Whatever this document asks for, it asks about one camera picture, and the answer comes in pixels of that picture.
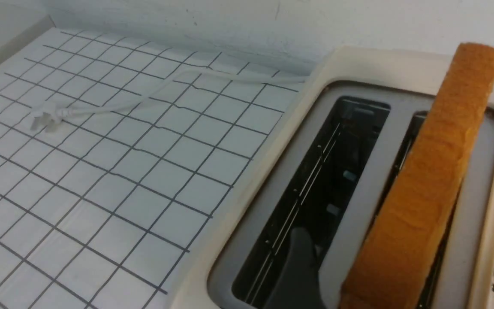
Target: white wall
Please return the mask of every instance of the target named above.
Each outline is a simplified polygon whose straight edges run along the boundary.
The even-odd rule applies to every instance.
[[[41,3],[57,26],[243,52],[308,71],[338,45],[448,53],[494,45],[489,0],[3,0]]]

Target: bread slice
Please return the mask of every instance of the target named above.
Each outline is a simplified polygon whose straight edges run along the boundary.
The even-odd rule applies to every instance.
[[[459,45],[342,287],[341,309],[414,309],[494,85],[494,48]]]

